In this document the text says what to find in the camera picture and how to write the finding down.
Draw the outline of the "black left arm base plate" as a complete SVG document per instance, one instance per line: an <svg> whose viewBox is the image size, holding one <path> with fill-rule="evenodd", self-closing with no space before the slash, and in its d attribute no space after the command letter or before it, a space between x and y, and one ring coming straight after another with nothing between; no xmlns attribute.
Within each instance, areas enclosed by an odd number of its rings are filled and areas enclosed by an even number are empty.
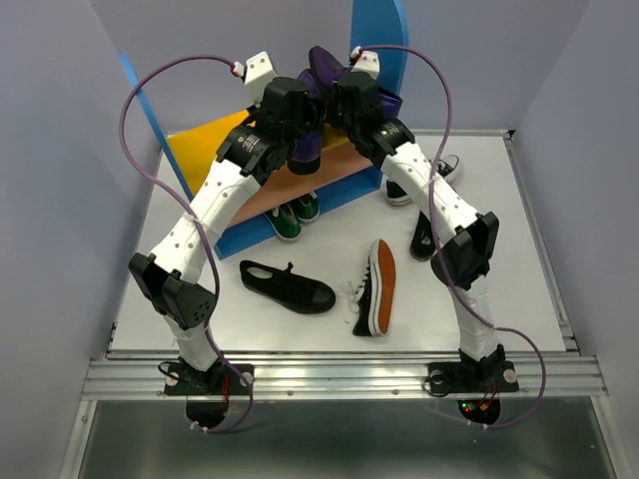
<svg viewBox="0 0 639 479"><path fill-rule="evenodd" d="M219 361L207 371L194 369L183 361L162 361L158 370L165 378L167 396L248 396L248 387Z"/></svg>

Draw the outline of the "black sneaker orange sole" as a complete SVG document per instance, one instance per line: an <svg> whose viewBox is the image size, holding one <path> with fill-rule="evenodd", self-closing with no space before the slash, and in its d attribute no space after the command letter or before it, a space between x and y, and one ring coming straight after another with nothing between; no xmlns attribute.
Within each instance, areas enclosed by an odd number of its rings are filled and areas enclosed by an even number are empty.
<svg viewBox="0 0 639 479"><path fill-rule="evenodd" d="M352 334L381 337L388 334L396 285L393 253L383 239L372 242L361 283L352 297L357 318Z"/></svg>

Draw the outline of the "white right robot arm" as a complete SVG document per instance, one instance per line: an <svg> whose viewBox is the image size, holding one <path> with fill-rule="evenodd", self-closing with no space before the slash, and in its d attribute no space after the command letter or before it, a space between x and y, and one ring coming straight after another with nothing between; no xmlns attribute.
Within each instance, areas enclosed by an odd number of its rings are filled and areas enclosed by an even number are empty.
<svg viewBox="0 0 639 479"><path fill-rule="evenodd" d="M459 377L481 389L499 376L505 352L490 320L487 274L499 228L494 213L480 213L436 171L413 133L388 119L374 80L347 73L332 84L326 119L355 149L399 184L429 219L437 250L431 268L449 289L459 327Z"/></svg>

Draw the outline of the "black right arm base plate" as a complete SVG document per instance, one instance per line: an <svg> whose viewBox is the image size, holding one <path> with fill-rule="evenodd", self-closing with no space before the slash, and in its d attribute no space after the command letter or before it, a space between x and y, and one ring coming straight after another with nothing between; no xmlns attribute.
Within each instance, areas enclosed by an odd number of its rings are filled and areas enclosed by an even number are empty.
<svg viewBox="0 0 639 479"><path fill-rule="evenodd" d="M433 397L449 394L512 393L519 390L514 365L506 361L492 371L485 372L462 362L430 362L421 381L422 389Z"/></svg>

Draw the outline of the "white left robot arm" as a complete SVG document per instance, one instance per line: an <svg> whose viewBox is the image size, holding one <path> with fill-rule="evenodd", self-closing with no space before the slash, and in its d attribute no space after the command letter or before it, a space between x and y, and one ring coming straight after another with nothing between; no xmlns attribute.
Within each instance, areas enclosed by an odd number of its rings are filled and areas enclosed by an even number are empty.
<svg viewBox="0 0 639 479"><path fill-rule="evenodd" d="M221 353L209 321L218 296L199 284L213 248L239 209L297 150L320 122L320 100L303 81L276 77L259 106L232 128L184 213L147 254L135 253L129 270L143 296L169 325L199 392L222 381Z"/></svg>

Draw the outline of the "purple loafer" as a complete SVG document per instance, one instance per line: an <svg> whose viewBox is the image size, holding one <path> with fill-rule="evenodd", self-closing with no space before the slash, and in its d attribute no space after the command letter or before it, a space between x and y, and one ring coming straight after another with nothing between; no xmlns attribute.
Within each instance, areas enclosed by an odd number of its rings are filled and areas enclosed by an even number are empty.
<svg viewBox="0 0 639 479"><path fill-rule="evenodd" d="M313 174L320 168L324 101L318 83L310 69L301 71L298 79L309 87L312 105L315 108L311 131L299 139L296 153L288 160L289 170L295 175L303 176Z"/></svg>
<svg viewBox="0 0 639 479"><path fill-rule="evenodd" d="M319 91L326 100L330 99L333 83L350 72L350 67L343 65L332 53L321 46L313 46L309 50L310 73ZM397 118L403 99L383 88L378 88L384 116Z"/></svg>

